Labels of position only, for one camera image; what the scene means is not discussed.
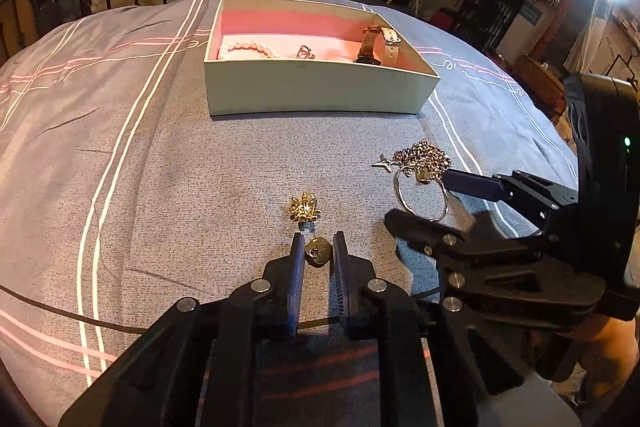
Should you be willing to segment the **gold heart pendant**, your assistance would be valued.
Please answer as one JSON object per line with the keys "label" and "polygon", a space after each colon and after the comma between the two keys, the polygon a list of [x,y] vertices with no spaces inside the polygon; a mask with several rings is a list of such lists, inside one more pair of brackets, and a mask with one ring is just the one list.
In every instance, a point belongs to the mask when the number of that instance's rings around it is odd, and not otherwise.
{"label": "gold heart pendant", "polygon": [[332,256],[332,244],[324,237],[316,236],[305,246],[305,257],[313,267],[323,267],[332,259]]}

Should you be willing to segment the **gold flower brooch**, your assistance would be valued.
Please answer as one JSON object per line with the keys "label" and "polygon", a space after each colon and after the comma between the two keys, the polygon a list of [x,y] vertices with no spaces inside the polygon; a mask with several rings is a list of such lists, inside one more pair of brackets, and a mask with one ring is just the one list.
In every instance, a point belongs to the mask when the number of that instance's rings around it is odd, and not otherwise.
{"label": "gold flower brooch", "polygon": [[317,197],[309,192],[303,192],[299,197],[291,197],[288,214],[290,219],[297,223],[317,221],[321,216]]}

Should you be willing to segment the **beige strap wristwatch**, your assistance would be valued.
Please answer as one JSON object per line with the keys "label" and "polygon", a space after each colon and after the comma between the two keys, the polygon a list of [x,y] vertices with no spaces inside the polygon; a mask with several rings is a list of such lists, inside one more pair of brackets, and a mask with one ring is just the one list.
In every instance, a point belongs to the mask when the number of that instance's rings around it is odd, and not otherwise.
{"label": "beige strap wristwatch", "polygon": [[355,63],[394,67],[399,57],[401,38],[391,27],[370,25],[363,37]]}

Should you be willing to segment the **small silver ring charm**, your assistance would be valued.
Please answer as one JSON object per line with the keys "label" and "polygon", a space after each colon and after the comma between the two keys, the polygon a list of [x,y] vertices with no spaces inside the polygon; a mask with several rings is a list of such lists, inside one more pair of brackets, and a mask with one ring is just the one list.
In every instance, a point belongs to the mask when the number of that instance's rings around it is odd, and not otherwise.
{"label": "small silver ring charm", "polygon": [[296,57],[303,60],[314,60],[316,58],[309,46],[301,46],[296,53]]}

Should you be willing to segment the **grey plaid bed cover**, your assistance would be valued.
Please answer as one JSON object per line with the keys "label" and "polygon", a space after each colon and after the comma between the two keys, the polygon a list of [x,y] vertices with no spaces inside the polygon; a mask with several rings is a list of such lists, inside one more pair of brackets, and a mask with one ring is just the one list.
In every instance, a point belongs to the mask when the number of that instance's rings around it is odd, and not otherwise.
{"label": "grey plaid bed cover", "polygon": [[1,358],[49,426],[177,299],[224,298],[288,251],[291,197],[323,236],[407,291],[430,266],[383,225],[378,158],[430,141],[457,169],[577,183],[575,154],[487,57],[382,14],[439,83],[416,115],[208,113],[204,55],[220,0],[67,23],[1,69]]}

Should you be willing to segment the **open pale green box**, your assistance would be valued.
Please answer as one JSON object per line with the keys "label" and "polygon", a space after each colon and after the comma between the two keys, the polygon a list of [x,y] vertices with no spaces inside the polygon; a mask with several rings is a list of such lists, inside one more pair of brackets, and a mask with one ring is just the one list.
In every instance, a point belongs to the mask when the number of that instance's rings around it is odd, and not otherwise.
{"label": "open pale green box", "polygon": [[[355,63],[370,25],[401,38],[394,67]],[[314,60],[297,58],[309,46]],[[303,112],[416,114],[439,75],[382,15],[311,0],[221,0],[204,57],[214,117]]]}

